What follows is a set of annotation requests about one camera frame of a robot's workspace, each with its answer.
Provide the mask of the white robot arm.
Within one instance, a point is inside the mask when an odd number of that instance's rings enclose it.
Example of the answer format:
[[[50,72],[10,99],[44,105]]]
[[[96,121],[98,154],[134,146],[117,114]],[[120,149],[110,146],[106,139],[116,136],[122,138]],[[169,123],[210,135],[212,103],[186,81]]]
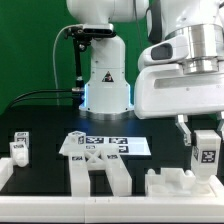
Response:
[[[224,0],[66,0],[79,52],[91,49],[80,111],[97,119],[134,112],[174,117],[187,145],[189,115],[224,112]],[[144,20],[138,76],[124,78],[125,44],[116,22]]]

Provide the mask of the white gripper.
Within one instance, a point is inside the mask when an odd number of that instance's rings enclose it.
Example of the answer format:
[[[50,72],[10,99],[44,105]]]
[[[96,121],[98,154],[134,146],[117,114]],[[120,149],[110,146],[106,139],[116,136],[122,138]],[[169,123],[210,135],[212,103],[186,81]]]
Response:
[[[134,112],[140,119],[175,118],[186,146],[191,131],[186,115],[215,113],[224,140],[224,73],[185,75],[179,64],[144,68],[135,83]]]

